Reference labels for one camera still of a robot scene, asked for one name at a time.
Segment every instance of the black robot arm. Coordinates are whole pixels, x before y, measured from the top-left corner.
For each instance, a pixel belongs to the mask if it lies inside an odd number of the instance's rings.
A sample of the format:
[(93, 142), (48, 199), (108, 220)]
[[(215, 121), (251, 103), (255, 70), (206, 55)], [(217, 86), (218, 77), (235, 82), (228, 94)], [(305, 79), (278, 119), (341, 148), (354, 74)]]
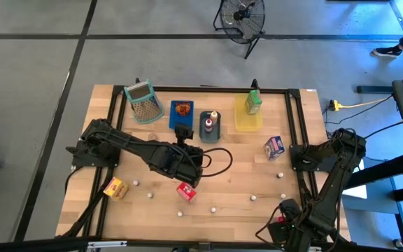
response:
[(269, 224), (275, 244), (284, 244), (288, 252), (308, 251), (311, 242), (323, 242), (335, 234), (337, 203), (351, 174), (366, 153), (366, 141), (355, 132), (338, 129), (329, 141), (317, 146), (305, 146), (291, 153), (292, 162), (304, 171), (316, 170), (326, 161), (330, 171), (319, 195), (300, 210), (296, 201), (287, 199), (279, 209), (285, 216), (280, 223)]
[(203, 150), (184, 144), (185, 138), (192, 138), (192, 130), (176, 127), (178, 143), (144, 141), (131, 134), (114, 129), (105, 120), (92, 120), (83, 132), (76, 147), (66, 149), (74, 159), (96, 158), (111, 160), (119, 149), (142, 158), (150, 170), (168, 178), (176, 178), (197, 187), (203, 173)]

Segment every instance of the sneaker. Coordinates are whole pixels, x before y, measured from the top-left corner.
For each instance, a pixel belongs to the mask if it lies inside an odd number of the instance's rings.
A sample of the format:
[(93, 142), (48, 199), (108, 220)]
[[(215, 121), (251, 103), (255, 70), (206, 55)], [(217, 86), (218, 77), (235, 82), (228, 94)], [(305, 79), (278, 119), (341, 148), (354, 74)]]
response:
[(372, 50), (372, 53), (374, 53), (377, 56), (380, 57), (394, 57), (396, 58), (402, 53), (402, 50), (399, 50), (395, 52), (393, 48), (376, 48)]

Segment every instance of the yellow plastic bin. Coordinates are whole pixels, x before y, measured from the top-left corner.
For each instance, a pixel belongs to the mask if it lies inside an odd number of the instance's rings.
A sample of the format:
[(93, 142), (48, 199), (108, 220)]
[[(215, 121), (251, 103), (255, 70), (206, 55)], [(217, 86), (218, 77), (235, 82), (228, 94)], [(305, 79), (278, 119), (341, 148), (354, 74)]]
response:
[(248, 115), (246, 113), (245, 101), (248, 94), (236, 95), (234, 103), (234, 122), (236, 130), (241, 132), (258, 131), (262, 128), (262, 109), (259, 109), (256, 114)]

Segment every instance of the fan stand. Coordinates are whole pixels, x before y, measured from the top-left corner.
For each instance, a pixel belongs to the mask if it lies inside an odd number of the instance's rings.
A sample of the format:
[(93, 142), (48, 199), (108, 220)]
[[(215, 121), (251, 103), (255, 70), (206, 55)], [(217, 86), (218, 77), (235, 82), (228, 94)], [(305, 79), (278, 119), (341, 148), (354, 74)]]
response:
[[(214, 18), (214, 22), (213, 22), (214, 29), (215, 29), (216, 31), (218, 31), (218, 30), (226, 30), (226, 29), (233, 29), (233, 30), (236, 30), (237, 32), (239, 32), (239, 33), (241, 34), (240, 36), (243, 36), (243, 32), (242, 32), (240, 29), (237, 29), (236, 27), (232, 27), (232, 28), (217, 28), (217, 27), (216, 27), (215, 21), (217, 20), (218, 14), (219, 14), (220, 11), (222, 10), (222, 5), (223, 5), (223, 2), (224, 2), (224, 1), (225, 1), (225, 0), (221, 0), (220, 6), (218, 7), (218, 10), (217, 10), (217, 14), (215, 14), (215, 18)], [(260, 31), (260, 32), (259, 32), (259, 35), (257, 35), (257, 37), (255, 38), (255, 42), (254, 42), (254, 43), (253, 43), (253, 42), (250, 42), (250, 45), (248, 46), (248, 49), (247, 49), (246, 54), (245, 54), (245, 57), (244, 57), (245, 60), (248, 58), (248, 56), (250, 55), (251, 51), (252, 51), (252, 50), (254, 49), (254, 47), (256, 46), (256, 44), (257, 44), (257, 42), (259, 41), (261, 35), (264, 35), (264, 34), (265, 34), (265, 31)]]

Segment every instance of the green bottle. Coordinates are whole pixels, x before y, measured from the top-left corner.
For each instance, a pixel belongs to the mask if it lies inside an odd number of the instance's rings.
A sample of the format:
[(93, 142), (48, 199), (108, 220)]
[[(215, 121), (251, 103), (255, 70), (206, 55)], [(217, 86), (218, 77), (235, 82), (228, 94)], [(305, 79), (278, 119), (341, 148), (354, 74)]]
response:
[(259, 111), (262, 99), (260, 98), (259, 90), (251, 90), (246, 97), (245, 109), (248, 115), (256, 114)]

